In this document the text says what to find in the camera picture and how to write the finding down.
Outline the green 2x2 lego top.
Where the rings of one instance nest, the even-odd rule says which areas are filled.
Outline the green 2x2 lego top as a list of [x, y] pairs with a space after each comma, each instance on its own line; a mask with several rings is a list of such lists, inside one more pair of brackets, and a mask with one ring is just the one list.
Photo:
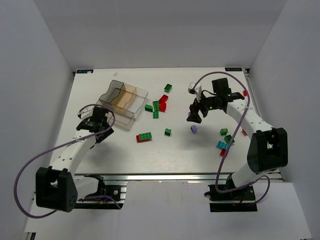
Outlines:
[[171, 90], [172, 90], [172, 85], [168, 83], [168, 84], [164, 87], [164, 91], [165, 91], [166, 93], [169, 93]]

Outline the cyan 2x4 lego brick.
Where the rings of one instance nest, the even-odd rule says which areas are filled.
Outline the cyan 2x4 lego brick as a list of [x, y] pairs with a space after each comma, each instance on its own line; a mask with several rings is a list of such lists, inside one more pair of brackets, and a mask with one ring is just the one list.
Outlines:
[[228, 148], [228, 144], [226, 142], [223, 142], [223, 141], [218, 141], [216, 147], [218, 149], [227, 149]]

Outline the red square lego brick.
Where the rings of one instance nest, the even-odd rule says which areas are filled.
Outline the red square lego brick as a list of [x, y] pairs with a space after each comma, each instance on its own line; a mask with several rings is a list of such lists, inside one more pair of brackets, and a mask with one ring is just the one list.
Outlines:
[[228, 150], [226, 148], [223, 148], [220, 152], [220, 156], [226, 156], [228, 154]]

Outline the green sloped lego brick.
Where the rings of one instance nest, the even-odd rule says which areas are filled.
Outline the green sloped lego brick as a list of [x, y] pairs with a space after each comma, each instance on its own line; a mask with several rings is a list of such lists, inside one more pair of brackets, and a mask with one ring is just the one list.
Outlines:
[[144, 106], [144, 110], [147, 111], [147, 112], [153, 112], [153, 106], [149, 105], [149, 104], [146, 104]]

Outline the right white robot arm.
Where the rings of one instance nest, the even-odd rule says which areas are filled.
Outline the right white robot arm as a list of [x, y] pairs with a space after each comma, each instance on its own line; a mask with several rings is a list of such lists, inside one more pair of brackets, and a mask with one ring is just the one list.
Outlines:
[[264, 173], [288, 164], [288, 134], [282, 127], [275, 128], [250, 108], [250, 100], [239, 92], [232, 92], [227, 78], [212, 81], [213, 96], [206, 97], [200, 85], [192, 82], [188, 92], [196, 96], [189, 106], [188, 122], [200, 124], [209, 111], [222, 110], [244, 129], [250, 138], [246, 163], [232, 173], [226, 188], [219, 193], [231, 193], [248, 187]]

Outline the green 2x2 lego brick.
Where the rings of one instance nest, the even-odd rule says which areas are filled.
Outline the green 2x2 lego brick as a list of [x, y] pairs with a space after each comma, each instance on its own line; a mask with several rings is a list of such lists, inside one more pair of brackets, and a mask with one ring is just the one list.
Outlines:
[[154, 111], [152, 116], [153, 116], [154, 119], [158, 119], [159, 118], [159, 112], [158, 111]]

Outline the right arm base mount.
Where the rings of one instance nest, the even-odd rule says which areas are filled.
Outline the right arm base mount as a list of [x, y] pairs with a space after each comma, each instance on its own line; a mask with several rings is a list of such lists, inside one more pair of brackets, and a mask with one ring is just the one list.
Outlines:
[[214, 184], [208, 185], [209, 191], [204, 193], [210, 200], [211, 213], [257, 212], [256, 196], [252, 186], [243, 189], [220, 193]]

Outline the red 2x4 lego brick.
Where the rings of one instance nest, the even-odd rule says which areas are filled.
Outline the red 2x4 lego brick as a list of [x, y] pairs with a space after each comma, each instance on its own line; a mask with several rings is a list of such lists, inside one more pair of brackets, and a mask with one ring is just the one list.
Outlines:
[[163, 95], [160, 99], [159, 99], [159, 103], [162, 104], [162, 103], [165, 103], [167, 100], [168, 100], [169, 96], [168, 95]]

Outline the purple lego brick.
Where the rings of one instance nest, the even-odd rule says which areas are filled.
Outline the purple lego brick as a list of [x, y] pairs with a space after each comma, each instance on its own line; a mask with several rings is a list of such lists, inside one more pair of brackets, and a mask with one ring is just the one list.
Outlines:
[[191, 130], [191, 132], [192, 132], [193, 134], [196, 134], [196, 133], [198, 132], [198, 128], [197, 128], [195, 125], [192, 125], [192, 126], [190, 127], [190, 130]]

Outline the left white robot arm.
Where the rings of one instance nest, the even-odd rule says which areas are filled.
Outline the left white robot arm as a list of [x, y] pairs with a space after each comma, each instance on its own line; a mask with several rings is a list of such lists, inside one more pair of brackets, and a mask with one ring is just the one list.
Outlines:
[[103, 178], [95, 174], [74, 179], [76, 170], [89, 150], [113, 134], [108, 116], [112, 111], [95, 104], [90, 114], [78, 113], [81, 122], [63, 152], [35, 174], [35, 199], [38, 207], [70, 212], [78, 200], [103, 195]]

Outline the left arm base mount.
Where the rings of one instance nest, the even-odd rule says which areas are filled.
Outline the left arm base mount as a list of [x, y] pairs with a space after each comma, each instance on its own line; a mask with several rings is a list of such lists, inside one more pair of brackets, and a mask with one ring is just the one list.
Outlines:
[[77, 190], [75, 209], [121, 210], [123, 186], [108, 184], [101, 175], [89, 174], [73, 180]]

